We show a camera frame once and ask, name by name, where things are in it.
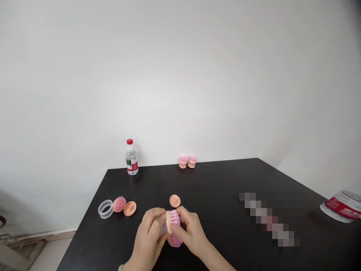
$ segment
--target bottle label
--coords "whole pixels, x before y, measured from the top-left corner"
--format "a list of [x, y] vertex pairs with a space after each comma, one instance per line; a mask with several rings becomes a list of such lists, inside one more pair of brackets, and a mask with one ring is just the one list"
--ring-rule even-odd
[[133, 159], [126, 159], [127, 160], [127, 168], [128, 171], [135, 171], [138, 169], [138, 158], [135, 157]]
[[338, 192], [333, 198], [325, 202], [332, 211], [349, 219], [361, 218], [361, 202]]

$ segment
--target transparent container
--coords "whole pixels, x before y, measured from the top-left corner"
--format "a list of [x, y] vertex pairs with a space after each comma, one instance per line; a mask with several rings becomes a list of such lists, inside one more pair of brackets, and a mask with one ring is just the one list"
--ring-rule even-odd
[[135, 175], [138, 173], [138, 157], [133, 145], [133, 139], [127, 140], [127, 151], [125, 153], [125, 159], [127, 162], [127, 170], [129, 175]]

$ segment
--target plastic bottle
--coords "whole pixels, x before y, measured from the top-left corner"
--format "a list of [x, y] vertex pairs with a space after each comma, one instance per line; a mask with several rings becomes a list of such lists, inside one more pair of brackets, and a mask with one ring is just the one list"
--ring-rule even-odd
[[125, 159], [127, 161], [128, 174], [135, 175], [138, 173], [138, 157], [133, 146], [133, 139], [128, 139], [127, 144], [128, 147], [125, 153]]
[[330, 217], [350, 223], [361, 218], [361, 189], [353, 187], [342, 190], [320, 205], [321, 210]]

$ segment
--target peach plastic lid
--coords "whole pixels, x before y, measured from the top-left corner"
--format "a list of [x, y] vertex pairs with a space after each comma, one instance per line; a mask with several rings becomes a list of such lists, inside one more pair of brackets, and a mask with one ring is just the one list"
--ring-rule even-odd
[[169, 198], [169, 203], [173, 208], [178, 208], [181, 204], [181, 200], [177, 195], [171, 195]]
[[126, 216], [132, 216], [136, 209], [137, 204], [134, 201], [130, 201], [125, 205], [123, 212]]

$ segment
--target pink bristle brush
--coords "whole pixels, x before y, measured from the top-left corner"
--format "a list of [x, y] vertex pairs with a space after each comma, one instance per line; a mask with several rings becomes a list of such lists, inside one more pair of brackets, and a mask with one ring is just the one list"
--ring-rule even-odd
[[124, 197], [120, 196], [113, 202], [113, 211], [116, 213], [120, 213], [123, 211], [127, 201]]
[[189, 156], [188, 166], [190, 168], [194, 168], [196, 166], [196, 163], [197, 163], [197, 158], [194, 156]]
[[170, 229], [171, 224], [181, 225], [180, 224], [181, 220], [179, 219], [177, 210], [166, 211], [165, 218], [166, 218], [168, 233], [170, 234], [170, 236], [167, 239], [168, 244], [171, 247], [179, 248], [182, 244], [182, 241], [175, 234], [173, 234], [173, 232]]
[[186, 168], [187, 167], [188, 158], [185, 156], [181, 156], [179, 158], [179, 167], [180, 168]]

